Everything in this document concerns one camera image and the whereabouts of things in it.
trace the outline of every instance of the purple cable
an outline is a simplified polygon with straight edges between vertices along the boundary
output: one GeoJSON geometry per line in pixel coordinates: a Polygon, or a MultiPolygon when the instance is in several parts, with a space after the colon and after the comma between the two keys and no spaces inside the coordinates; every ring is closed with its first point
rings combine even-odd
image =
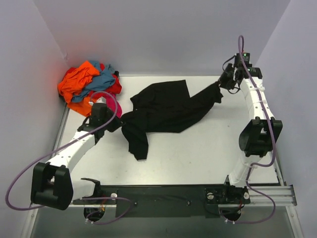
{"type": "MultiPolygon", "coordinates": [[[[120,218],[122,218],[124,215],[126,215],[132,208],[133,202],[130,199],[124,198],[124,197],[83,197],[82,200],[87,201],[87,200],[105,200],[105,199],[115,199],[115,200],[122,200],[130,203],[130,206],[128,207],[127,210],[125,210],[120,216],[107,221],[107,222],[93,222],[93,224],[96,225],[108,225],[110,223],[118,221],[120,218]]],[[[89,217],[95,213],[98,213],[99,211],[91,212],[87,215],[86,219],[89,219],[89,217]]]]}
{"type": "Polygon", "coordinates": [[[248,221],[245,221],[245,222],[241,221],[241,222],[239,222],[239,221],[237,221],[237,222],[234,222],[234,223],[236,223],[236,224],[257,224],[257,223],[265,222],[265,221],[267,221],[268,219],[270,219],[271,217],[273,217],[273,215],[274,215],[274,213],[275,213],[275,209],[276,209],[276,204],[275,204],[274,200],[273,200],[270,196],[268,196],[268,195],[266,195],[266,194],[264,194],[264,193],[262,193],[262,192],[260,192],[260,191],[258,191],[258,190],[256,190],[256,189],[252,188],[252,187],[250,186],[249,182],[248,182],[248,179],[249,179],[249,177],[250,177],[250,175],[251,175],[252,167],[253,167],[254,165],[257,165],[257,166],[260,166],[260,167],[270,167],[270,166],[272,166],[272,165],[274,164],[275,155],[276,155],[276,143],[275,143],[275,138],[274,138],[274,134],[273,134],[273,128],[272,128],[272,125],[271,125],[271,121],[270,121],[270,118],[269,118],[269,116],[268,116],[268,114],[267,114],[267,111],[266,111],[266,109],[265,109],[265,105],[264,105],[264,103],[263,103],[263,98],[262,98],[262,96],[261,96],[260,91],[257,89],[257,85],[256,85],[255,81],[253,80],[251,74],[249,73],[246,64],[244,63],[244,60],[243,60],[243,57],[242,57],[242,50],[241,50],[241,45],[240,45],[240,39],[242,39],[242,47],[243,47],[243,46],[244,46],[244,38],[243,38],[242,35],[239,36],[239,38],[238,38],[238,47],[239,47],[240,59],[241,59],[241,62],[242,62],[242,64],[243,64],[243,67],[244,67],[246,73],[248,74],[248,77],[249,77],[251,83],[253,84],[254,88],[256,88],[256,91],[257,91],[257,93],[258,93],[258,97],[259,97],[259,100],[260,100],[260,105],[261,105],[262,110],[263,110],[263,112],[264,112],[264,114],[265,114],[265,117],[266,117],[266,121],[267,121],[267,125],[268,125],[268,130],[269,130],[269,133],[270,133],[270,136],[271,136],[271,140],[272,140],[272,148],[273,148],[272,160],[271,160],[271,162],[270,162],[269,164],[267,164],[267,165],[263,165],[263,164],[259,164],[259,163],[251,163],[251,164],[250,164],[250,168],[249,168],[249,170],[248,170],[247,178],[246,178],[246,184],[247,184],[247,187],[248,187],[249,189],[251,189],[252,191],[254,191],[254,192],[258,193],[258,194],[263,195],[264,197],[267,197],[269,200],[272,201],[272,203],[273,203],[273,210],[272,210],[271,214],[270,214],[268,217],[266,217],[266,218],[264,218],[264,219],[261,219],[261,220],[259,220],[259,221],[253,221],[253,222],[248,222],[248,221]]]}
{"type": "Polygon", "coordinates": [[[63,145],[63,146],[57,148],[56,150],[53,150],[53,151],[49,152],[48,154],[46,154],[46,155],[44,155],[44,156],[42,156],[42,157],[37,158],[35,161],[33,161],[33,162],[30,163],[27,167],[25,167],[25,168],[14,178],[14,180],[12,181],[12,183],[10,184],[10,186],[8,187],[8,189],[7,189],[7,191],[6,191],[6,194],[5,194],[5,203],[7,204],[7,206],[8,206],[9,208],[11,208],[11,209],[13,209],[13,210],[17,210],[17,211],[29,211],[29,210],[38,209],[38,208],[43,207],[43,206],[35,206],[35,207],[20,208],[20,207],[13,206],[13,205],[10,203],[10,201],[9,201],[9,195],[10,195],[10,192],[11,192],[11,190],[12,190],[12,187],[13,187],[14,184],[18,181],[18,179],[19,179],[29,168],[31,168],[35,163],[41,161],[42,159],[46,158],[47,156],[50,156],[50,155],[52,155],[52,154],[54,154],[54,153],[56,153],[56,152],[58,152],[58,151],[60,151],[60,150],[62,150],[62,149],[65,149],[66,147],[68,147],[68,146],[70,146],[70,145],[72,145],[72,144],[75,144],[76,142],[78,142],[78,140],[81,140],[81,139],[85,138],[86,136],[88,136],[88,135],[94,133],[95,131],[97,131],[97,130],[103,128],[103,127],[105,127],[106,125],[108,125],[108,124],[115,118],[115,116],[116,116],[116,114],[117,114],[117,111],[118,111],[118,102],[116,101],[116,99],[115,99],[110,93],[107,93],[107,92],[104,92],[104,91],[100,91],[100,92],[95,92],[95,93],[93,93],[93,94],[91,95],[91,98],[92,98],[92,96],[93,96],[94,94],[96,94],[96,93],[104,93],[104,94],[107,94],[107,95],[109,95],[109,96],[113,99],[114,104],[115,104],[115,110],[114,110],[114,112],[113,112],[113,116],[112,116],[105,124],[103,124],[103,125],[97,127],[96,129],[93,129],[92,131],[90,131],[90,132],[84,134],[83,136],[80,136],[77,140],[73,140],[73,141],[67,143],[66,145],[63,145]]]}

